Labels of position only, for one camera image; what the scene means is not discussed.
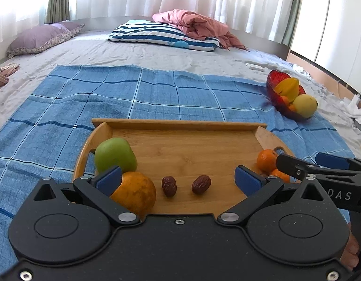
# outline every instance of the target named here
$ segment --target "pink blanket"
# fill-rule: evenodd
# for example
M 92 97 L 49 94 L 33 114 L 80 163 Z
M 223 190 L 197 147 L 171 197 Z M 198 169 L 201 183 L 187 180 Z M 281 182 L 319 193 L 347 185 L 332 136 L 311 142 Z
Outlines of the pink blanket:
M 184 9 L 174 9 L 154 14 L 153 20 L 168 23 L 192 39 L 205 40 L 206 37 L 217 37 L 223 48 L 231 46 L 246 49 L 239 39 L 228 31 L 228 26 L 212 18 Z

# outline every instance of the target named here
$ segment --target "purple pillow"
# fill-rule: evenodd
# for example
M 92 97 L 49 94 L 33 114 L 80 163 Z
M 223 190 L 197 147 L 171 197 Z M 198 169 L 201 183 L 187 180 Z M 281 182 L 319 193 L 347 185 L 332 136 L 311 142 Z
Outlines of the purple pillow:
M 76 36 L 83 27 L 84 24 L 75 22 L 33 27 L 18 34 L 18 37 L 10 44 L 6 55 L 11 58 L 16 55 L 41 53 Z

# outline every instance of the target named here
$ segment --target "blue striped pillow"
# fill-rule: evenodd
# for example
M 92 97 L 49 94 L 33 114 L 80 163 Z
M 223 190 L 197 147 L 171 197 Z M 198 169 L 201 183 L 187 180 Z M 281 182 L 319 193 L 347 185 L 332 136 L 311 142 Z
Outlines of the blue striped pillow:
M 108 39 L 111 41 L 157 43 L 203 51 L 212 51 L 219 48 L 220 45 L 217 38 L 207 37 L 205 40 L 195 40 L 171 25 L 145 20 L 129 20 L 112 31 Z

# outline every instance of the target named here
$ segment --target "yellow pear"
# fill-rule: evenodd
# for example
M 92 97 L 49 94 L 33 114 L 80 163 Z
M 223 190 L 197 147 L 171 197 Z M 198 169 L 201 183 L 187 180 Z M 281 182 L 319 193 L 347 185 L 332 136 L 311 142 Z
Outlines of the yellow pear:
M 292 104 L 295 106 L 296 112 L 304 118 L 311 117 L 318 107 L 317 100 L 308 94 L 297 96 Z

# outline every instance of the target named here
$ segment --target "bamboo tray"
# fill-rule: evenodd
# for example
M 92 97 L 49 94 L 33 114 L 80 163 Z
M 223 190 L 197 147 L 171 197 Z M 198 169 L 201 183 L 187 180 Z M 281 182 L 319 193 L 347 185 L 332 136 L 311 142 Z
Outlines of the bamboo tray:
M 165 121 L 141 119 L 92 119 L 96 129 L 79 154 L 73 179 L 84 175 L 90 152 L 106 139 L 125 138 L 138 161 L 137 171 L 154 182 L 157 200 L 152 213 L 218 216 L 246 198 L 235 185 L 237 165 L 260 173 L 256 158 L 262 149 L 291 150 L 266 124 L 239 122 Z M 210 188 L 201 196 L 191 191 L 200 175 L 211 178 Z M 167 198 L 161 188 L 164 176 L 177 181 L 177 193 Z

